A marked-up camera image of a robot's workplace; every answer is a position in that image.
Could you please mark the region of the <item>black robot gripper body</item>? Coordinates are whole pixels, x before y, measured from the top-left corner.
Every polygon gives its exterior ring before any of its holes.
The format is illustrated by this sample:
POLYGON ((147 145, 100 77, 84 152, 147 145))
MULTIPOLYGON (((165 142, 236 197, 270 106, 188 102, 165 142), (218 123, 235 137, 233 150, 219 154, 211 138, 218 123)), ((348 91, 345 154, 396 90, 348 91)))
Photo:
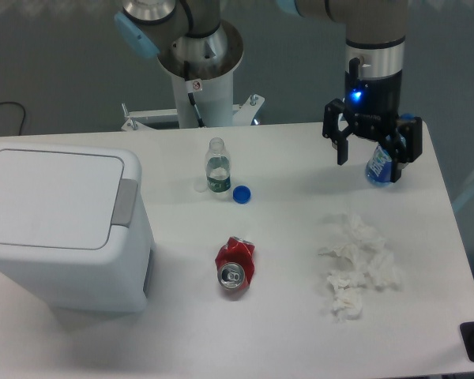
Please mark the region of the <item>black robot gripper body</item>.
POLYGON ((397 128, 402 71, 382 78, 362 79, 345 74, 343 116, 348 123, 344 136, 374 142, 392 138, 397 128))

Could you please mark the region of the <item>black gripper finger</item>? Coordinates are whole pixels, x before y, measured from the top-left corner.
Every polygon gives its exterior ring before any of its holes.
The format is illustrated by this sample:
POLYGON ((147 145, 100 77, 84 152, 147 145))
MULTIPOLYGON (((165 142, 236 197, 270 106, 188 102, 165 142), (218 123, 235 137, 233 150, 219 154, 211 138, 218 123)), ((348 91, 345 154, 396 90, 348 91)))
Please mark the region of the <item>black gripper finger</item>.
POLYGON ((422 118, 403 114, 396 119, 395 126, 382 144, 391 159, 389 180, 392 183, 397 182, 402 170, 423 153, 422 118))
POLYGON ((341 99, 333 99, 325 105, 322 135, 332 141, 337 150, 337 164, 343 165, 348 160, 348 137, 355 130, 355 115, 341 99), (339 129, 339 116, 342 115, 348 125, 339 129))

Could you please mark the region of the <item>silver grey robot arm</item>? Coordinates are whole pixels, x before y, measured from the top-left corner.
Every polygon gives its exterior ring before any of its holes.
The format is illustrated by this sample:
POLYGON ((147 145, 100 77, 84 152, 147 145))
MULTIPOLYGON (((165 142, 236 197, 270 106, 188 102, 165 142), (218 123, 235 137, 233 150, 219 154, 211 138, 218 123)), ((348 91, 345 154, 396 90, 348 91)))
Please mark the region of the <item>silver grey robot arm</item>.
MULTIPOLYGON (((322 134, 348 159, 348 138, 373 141, 388 158, 388 179, 422 153, 422 121, 401 117, 408 4, 405 1, 279 1, 287 31, 302 23, 333 24, 344 44, 341 98, 325 105, 322 134)), ((171 76, 182 128, 232 126, 233 74, 243 38, 222 18, 218 1, 124 1, 115 27, 129 47, 171 76)))

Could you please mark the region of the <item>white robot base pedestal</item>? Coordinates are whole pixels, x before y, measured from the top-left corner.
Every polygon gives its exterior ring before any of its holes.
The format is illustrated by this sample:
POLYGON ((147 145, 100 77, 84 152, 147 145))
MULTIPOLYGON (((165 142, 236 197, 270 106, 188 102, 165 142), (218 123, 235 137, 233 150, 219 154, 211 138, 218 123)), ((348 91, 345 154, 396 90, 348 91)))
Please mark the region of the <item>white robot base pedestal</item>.
POLYGON ((124 130, 144 129, 165 122, 179 128, 256 125, 256 115, 265 98, 254 93, 242 104, 234 103, 234 72, 243 59, 243 39, 238 30, 221 21, 211 35, 182 36, 164 51, 156 53, 143 32, 138 32, 136 49, 156 58, 171 78, 175 108, 157 111, 128 111, 122 105, 124 130))

